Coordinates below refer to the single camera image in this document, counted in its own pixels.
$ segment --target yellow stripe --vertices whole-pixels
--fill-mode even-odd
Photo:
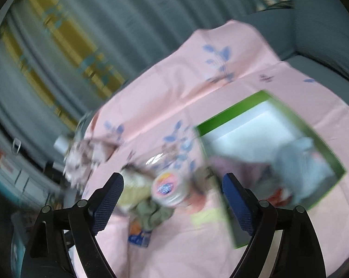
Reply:
[[[68,16],[59,0],[29,0],[29,2],[43,21],[43,25],[52,34],[59,49],[75,68],[79,68],[83,60],[93,58],[92,64],[84,69],[83,76],[94,83],[99,97],[109,98],[121,87],[124,78],[102,53],[96,55],[97,46]],[[107,79],[106,84],[103,82],[103,76]]]
[[[70,130],[75,131],[78,122],[73,119],[61,106],[57,105],[55,97],[50,90],[48,90],[38,74],[28,65],[26,59],[21,59],[23,55],[22,49],[7,26],[1,27],[1,35],[7,52],[18,65],[20,71],[27,79],[27,82],[31,85],[40,99],[53,110],[53,112]]]

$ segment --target gray sofa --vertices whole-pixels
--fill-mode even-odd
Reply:
[[[349,105],[349,13],[340,0],[294,0],[293,9],[245,16],[281,60]],[[349,277],[349,258],[330,278]]]

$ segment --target crumpled paper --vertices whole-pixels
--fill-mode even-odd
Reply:
[[[95,139],[74,142],[64,160],[64,174],[71,187],[82,193],[92,171],[105,163],[116,149],[114,144]]]

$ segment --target olive green cloth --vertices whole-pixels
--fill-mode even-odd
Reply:
[[[140,223],[143,231],[152,231],[162,222],[169,219],[174,209],[163,207],[154,202],[151,198],[142,200],[131,213],[136,216],[136,220]]]

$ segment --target screw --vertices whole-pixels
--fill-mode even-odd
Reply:
[[[304,207],[302,207],[302,206],[297,206],[297,211],[299,212],[299,213],[304,213],[305,212],[305,209],[304,209]]]
[[[85,205],[87,205],[88,201],[87,200],[80,200],[78,203],[77,203],[77,206],[78,207],[84,207]]]
[[[42,208],[42,212],[43,213],[47,213],[47,212],[49,212],[51,210],[51,207],[50,206],[44,206],[43,208]]]
[[[261,200],[259,201],[259,205],[263,208],[267,208],[270,205],[270,203],[267,202],[266,200]]]

